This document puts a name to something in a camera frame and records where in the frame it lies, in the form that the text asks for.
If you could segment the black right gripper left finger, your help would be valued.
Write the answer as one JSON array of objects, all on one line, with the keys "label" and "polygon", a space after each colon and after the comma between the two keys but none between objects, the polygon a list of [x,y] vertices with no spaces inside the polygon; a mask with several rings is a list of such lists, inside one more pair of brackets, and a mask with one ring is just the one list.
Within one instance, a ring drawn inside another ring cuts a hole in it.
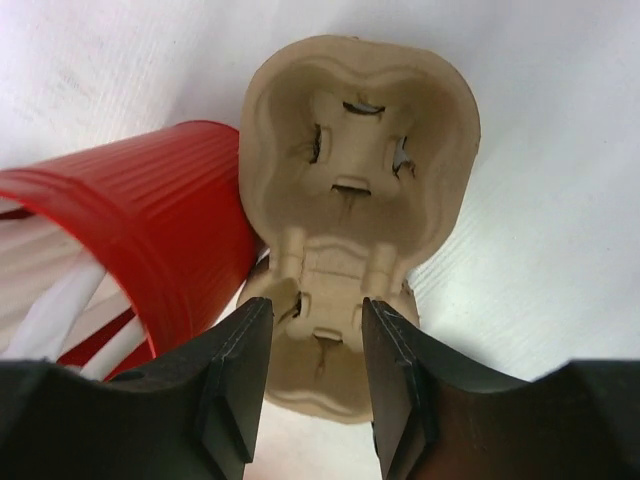
[{"label": "black right gripper left finger", "polygon": [[1,365],[5,479],[239,479],[253,460],[273,328],[253,298],[107,382],[46,361]]}]

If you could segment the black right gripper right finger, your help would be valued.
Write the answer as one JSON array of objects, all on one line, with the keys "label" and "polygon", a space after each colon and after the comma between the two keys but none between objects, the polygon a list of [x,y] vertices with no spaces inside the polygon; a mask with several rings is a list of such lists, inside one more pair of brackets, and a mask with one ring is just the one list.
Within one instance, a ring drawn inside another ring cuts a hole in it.
[{"label": "black right gripper right finger", "polygon": [[635,479],[639,364],[574,360],[532,382],[366,300],[373,433],[386,479]]}]

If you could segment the brown cup carrier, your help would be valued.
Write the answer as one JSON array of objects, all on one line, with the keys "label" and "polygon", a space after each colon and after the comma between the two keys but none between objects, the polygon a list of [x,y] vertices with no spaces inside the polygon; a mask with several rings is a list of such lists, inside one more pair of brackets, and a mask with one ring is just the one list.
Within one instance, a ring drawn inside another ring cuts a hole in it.
[{"label": "brown cup carrier", "polygon": [[269,253],[240,297],[273,304],[269,402],[371,420],[363,303],[383,300],[418,322],[408,274],[451,235],[480,139],[469,85],[426,49],[322,35],[256,71],[239,189]]}]

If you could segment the red straw holder cup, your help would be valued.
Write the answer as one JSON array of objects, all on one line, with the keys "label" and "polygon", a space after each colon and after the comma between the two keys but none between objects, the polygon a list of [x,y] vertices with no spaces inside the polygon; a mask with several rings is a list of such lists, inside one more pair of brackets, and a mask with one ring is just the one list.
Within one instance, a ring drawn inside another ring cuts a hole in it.
[{"label": "red straw holder cup", "polygon": [[204,332],[253,268],[260,247],[238,192],[236,129],[189,121],[5,170],[1,195],[60,226],[113,277],[126,309],[63,354],[84,365],[129,320],[146,337],[121,372]]}]

